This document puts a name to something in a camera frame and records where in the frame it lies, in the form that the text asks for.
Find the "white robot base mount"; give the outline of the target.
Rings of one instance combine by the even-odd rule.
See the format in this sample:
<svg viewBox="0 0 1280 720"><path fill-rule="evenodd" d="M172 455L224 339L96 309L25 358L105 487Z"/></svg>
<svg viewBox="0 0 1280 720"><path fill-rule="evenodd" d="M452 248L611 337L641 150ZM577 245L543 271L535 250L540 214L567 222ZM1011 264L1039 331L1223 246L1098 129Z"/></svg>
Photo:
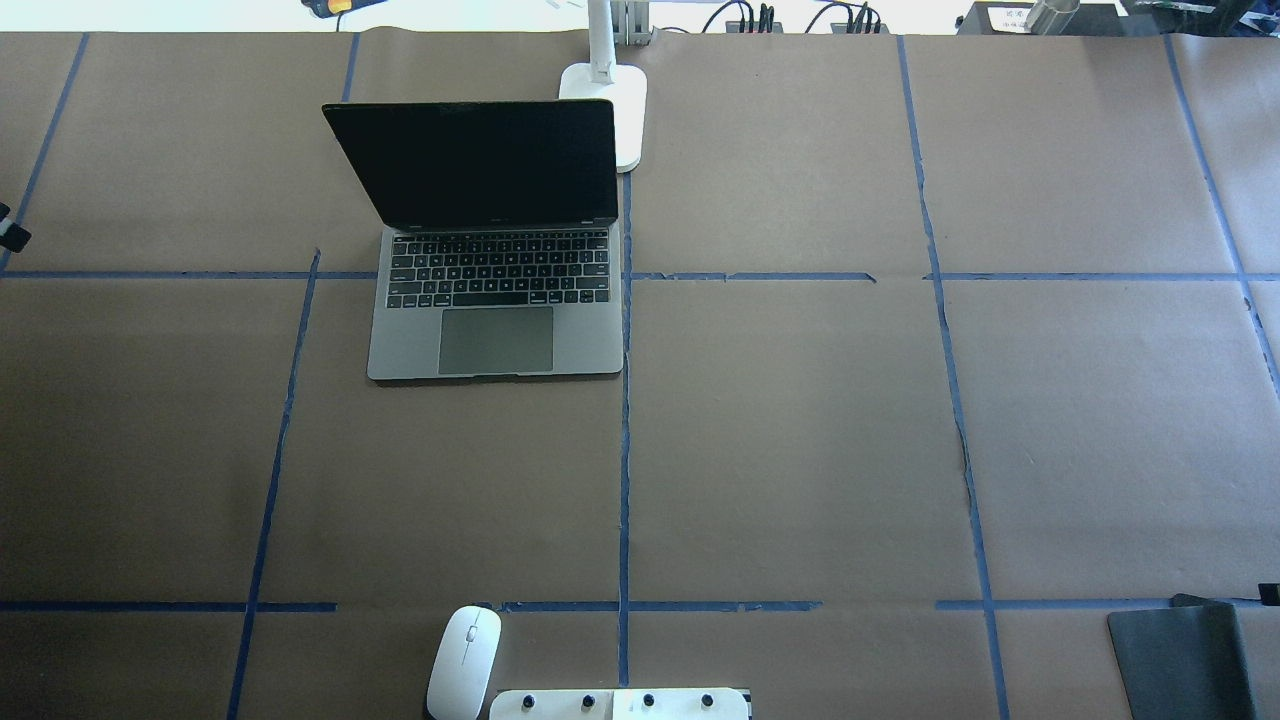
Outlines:
<svg viewBox="0 0 1280 720"><path fill-rule="evenodd" d="M746 691L730 687L504 691L490 719L751 719Z"/></svg>

